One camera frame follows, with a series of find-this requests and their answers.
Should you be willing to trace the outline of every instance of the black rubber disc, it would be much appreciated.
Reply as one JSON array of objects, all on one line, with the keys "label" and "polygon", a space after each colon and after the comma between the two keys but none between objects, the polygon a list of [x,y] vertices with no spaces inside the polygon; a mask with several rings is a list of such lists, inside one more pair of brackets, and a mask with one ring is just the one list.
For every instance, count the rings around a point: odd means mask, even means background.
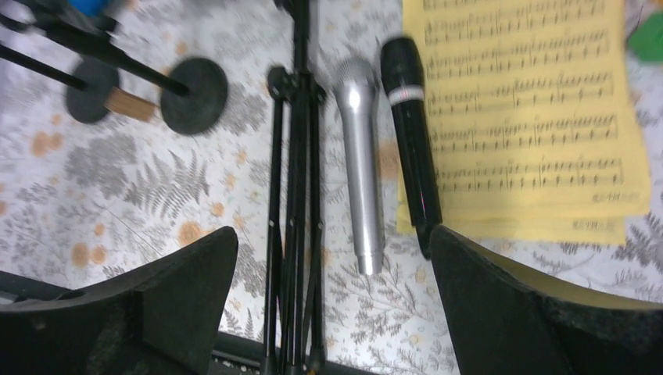
[{"label": "black rubber disc", "polygon": [[101,121],[110,112],[106,108],[106,101],[113,88],[120,86],[120,72],[97,59],[85,58],[72,74],[83,80],[87,87],[84,90],[66,88],[67,111],[80,123]]},{"label": "black rubber disc", "polygon": [[217,123],[228,100],[228,79],[218,64],[209,59],[187,59],[175,66],[170,78],[189,89],[177,96],[162,90],[163,121],[175,133],[200,134]]}]

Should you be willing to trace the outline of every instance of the microphone stand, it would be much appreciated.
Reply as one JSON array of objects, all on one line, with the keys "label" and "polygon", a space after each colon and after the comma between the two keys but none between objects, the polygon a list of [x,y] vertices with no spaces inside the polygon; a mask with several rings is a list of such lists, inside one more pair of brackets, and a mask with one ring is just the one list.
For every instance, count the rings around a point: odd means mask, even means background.
[{"label": "microphone stand", "polygon": [[[275,0],[292,17],[292,72],[273,67],[267,75],[274,99],[274,127],[269,220],[263,358],[264,375],[301,375],[306,361],[306,342],[312,325],[312,345],[306,369],[323,370],[325,362],[322,311],[321,203],[320,203],[320,104],[324,90],[308,66],[310,0]],[[285,258],[281,248],[281,141],[284,104],[290,106],[288,190],[285,220]],[[304,308],[304,252],[306,243],[306,182],[310,178],[310,279]],[[281,317],[281,351],[276,351],[277,311]]]}]

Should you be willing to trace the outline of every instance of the wooden block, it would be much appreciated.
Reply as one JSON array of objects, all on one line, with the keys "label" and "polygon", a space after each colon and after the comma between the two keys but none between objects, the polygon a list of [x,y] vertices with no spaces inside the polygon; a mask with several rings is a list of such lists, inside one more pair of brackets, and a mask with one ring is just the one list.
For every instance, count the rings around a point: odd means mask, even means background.
[{"label": "wooden block", "polygon": [[119,115],[147,122],[154,114],[156,104],[115,87],[106,101],[106,108]]}]

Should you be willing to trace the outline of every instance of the floral pattern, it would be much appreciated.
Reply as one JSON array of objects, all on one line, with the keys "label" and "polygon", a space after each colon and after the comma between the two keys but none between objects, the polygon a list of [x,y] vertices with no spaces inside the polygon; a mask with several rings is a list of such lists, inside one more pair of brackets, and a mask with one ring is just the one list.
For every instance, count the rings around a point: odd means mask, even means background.
[{"label": "floral pattern", "polygon": [[[375,61],[381,42],[400,32],[401,1],[318,2],[312,49],[321,83],[328,87],[330,72],[350,53]],[[626,3],[628,33],[660,6]],[[230,81],[228,107],[218,126],[198,137],[173,133],[158,114],[148,123],[112,115],[83,125],[66,113],[61,84],[0,65],[0,269],[81,288],[230,225],[239,257],[220,329],[260,340],[271,152],[265,77],[274,64],[290,66],[292,20],[272,0],[131,0],[118,19],[116,44],[162,72],[191,55],[218,61]],[[0,31],[14,48],[60,69],[77,61],[37,34]],[[663,302],[663,66],[627,55],[627,70],[654,193],[651,213],[628,219],[626,245],[475,240],[573,283]],[[127,73],[121,79],[124,90],[158,102],[154,85]],[[398,149],[386,98],[376,116],[387,247],[384,272],[375,277],[360,277],[354,268],[333,95],[323,116],[329,359],[375,373],[458,373],[430,263],[413,237],[396,233]]]}]

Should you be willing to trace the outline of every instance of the table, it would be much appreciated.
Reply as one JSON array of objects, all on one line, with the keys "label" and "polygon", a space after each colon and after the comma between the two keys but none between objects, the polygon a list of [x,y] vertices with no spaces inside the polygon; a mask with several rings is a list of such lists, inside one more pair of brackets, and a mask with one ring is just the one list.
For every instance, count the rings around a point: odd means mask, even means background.
[{"label": "table", "polygon": [[[401,0],[320,1],[317,73],[323,84],[351,52],[375,59],[401,28]],[[627,30],[654,7],[627,1]],[[157,116],[75,123],[63,87],[16,66],[0,126],[0,270],[81,288],[169,254],[205,233],[238,231],[235,279],[220,329],[260,340],[271,151],[269,66],[290,66],[292,21],[271,0],[131,0],[117,44],[168,71],[188,55],[218,61],[231,82],[217,129],[181,137]],[[76,56],[37,35],[14,47],[71,70]],[[481,239],[487,248],[589,288],[663,302],[663,66],[627,58],[632,97],[650,155],[652,213],[628,219],[626,246]],[[123,89],[153,101],[157,89],[128,74]],[[429,263],[395,231],[398,154],[386,98],[378,153],[387,249],[379,277],[358,277],[338,110],[324,111],[324,293],[330,360],[376,373],[458,373]]]}]

